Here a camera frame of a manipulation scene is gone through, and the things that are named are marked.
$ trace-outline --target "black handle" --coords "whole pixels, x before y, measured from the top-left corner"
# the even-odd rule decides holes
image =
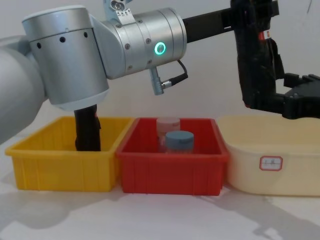
[[[100,152],[100,122],[97,105],[74,111],[76,125],[75,147],[77,151]]]

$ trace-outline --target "red plastic bin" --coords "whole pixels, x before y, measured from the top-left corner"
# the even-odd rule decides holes
[[[117,149],[125,193],[218,196],[229,159],[213,119],[182,118],[194,134],[193,154],[158,153],[157,119],[135,120]]]

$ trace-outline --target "plastic bin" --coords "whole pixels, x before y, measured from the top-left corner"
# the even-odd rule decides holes
[[[229,154],[212,119],[181,119],[193,154],[158,153],[156,118],[138,118],[117,150],[125,193],[218,196]]]
[[[320,120],[227,116],[218,126],[231,154],[228,182],[261,195],[320,196]]]
[[[20,190],[109,192],[119,176],[115,151],[133,118],[100,118],[101,152],[78,152],[76,122],[62,117],[8,148]]]

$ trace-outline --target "pink lid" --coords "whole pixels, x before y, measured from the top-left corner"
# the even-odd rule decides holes
[[[156,120],[158,133],[168,133],[180,130],[180,119],[174,117],[162,117]]]

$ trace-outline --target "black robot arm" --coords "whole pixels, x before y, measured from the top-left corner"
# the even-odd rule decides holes
[[[192,43],[234,31],[242,99],[248,108],[282,114],[287,119],[320,118],[320,77],[285,74],[276,42],[270,38],[278,1],[231,0],[231,8],[184,19]],[[292,88],[276,93],[276,80]]]

